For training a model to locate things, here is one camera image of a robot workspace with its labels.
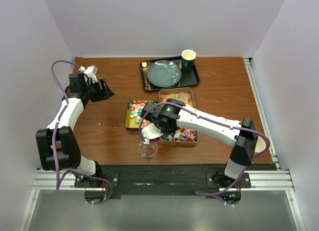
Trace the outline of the purple plastic scoop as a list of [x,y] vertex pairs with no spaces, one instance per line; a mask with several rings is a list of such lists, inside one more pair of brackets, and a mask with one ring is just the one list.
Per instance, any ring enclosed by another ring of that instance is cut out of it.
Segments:
[[158,141],[160,141],[160,137],[151,139],[150,144],[157,143]]

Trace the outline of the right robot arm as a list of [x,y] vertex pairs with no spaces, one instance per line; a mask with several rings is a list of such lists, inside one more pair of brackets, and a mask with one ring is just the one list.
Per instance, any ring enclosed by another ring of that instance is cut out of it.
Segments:
[[239,183],[245,168],[251,165],[258,134],[253,121],[227,120],[201,112],[183,102],[170,99],[167,102],[153,104],[148,102],[142,109],[142,119],[150,125],[139,128],[139,135],[144,144],[181,128],[192,129],[212,136],[232,148],[226,167],[218,181],[229,188]]

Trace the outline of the gold tin of star candies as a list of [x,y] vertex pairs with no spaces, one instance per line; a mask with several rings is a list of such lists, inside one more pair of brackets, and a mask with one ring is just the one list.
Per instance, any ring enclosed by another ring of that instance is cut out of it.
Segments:
[[126,109],[126,124],[125,124],[125,129],[129,133],[138,133],[139,125],[142,124],[142,128],[145,126],[148,126],[151,124],[150,121],[144,120],[141,123],[142,119],[142,109],[144,108],[146,103],[152,103],[156,104],[158,101],[156,100],[129,100],[127,103],[127,109]]

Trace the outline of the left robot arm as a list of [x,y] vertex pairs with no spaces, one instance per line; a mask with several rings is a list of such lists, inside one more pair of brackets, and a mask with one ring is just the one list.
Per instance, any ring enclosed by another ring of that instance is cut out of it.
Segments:
[[85,176],[90,186],[98,187],[103,182],[100,165],[81,155],[73,130],[89,102],[107,100],[114,93],[104,78],[96,79],[85,73],[70,74],[69,82],[56,117],[47,128],[36,132],[41,166],[56,173],[56,189],[60,188],[64,178],[60,175],[63,170]]

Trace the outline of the clear glass jar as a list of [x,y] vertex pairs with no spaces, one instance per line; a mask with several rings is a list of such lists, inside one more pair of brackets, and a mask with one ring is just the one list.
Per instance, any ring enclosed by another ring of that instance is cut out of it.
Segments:
[[157,143],[145,143],[143,141],[139,144],[139,151],[141,157],[146,161],[153,161],[157,158],[158,144]]

